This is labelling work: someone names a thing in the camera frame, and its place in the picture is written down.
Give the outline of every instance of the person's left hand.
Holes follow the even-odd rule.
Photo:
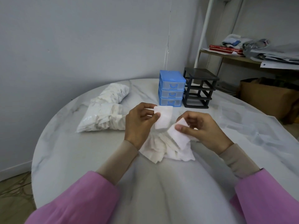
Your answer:
[[[126,115],[125,140],[134,145],[138,150],[150,134],[152,125],[159,119],[160,113],[155,113],[147,108],[156,105],[140,103]]]

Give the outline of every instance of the pink sleeve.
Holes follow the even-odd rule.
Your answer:
[[[237,184],[231,204],[248,224],[299,223],[299,202],[265,169]]]
[[[89,171],[52,202],[33,212],[25,224],[107,223],[119,199],[117,188]]]

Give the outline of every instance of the baseboard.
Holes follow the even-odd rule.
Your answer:
[[[29,161],[5,170],[0,170],[0,181],[31,171],[31,164],[32,161]]]

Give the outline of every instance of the floor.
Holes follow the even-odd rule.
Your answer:
[[[23,224],[34,210],[30,172],[0,182],[1,224]]]

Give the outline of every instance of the white metal pole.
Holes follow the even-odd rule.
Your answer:
[[[208,24],[209,19],[210,19],[211,9],[212,9],[212,6],[213,6],[213,2],[214,2],[214,0],[210,0],[209,1],[209,5],[207,7],[207,13],[206,13],[206,17],[204,19],[204,26],[202,28],[202,36],[200,37],[200,41],[199,41],[199,46],[198,46],[197,55],[196,55],[196,59],[195,59],[194,68],[197,68],[199,51],[202,48],[202,42],[203,42],[203,40],[205,38],[205,34],[207,32],[207,24]]]

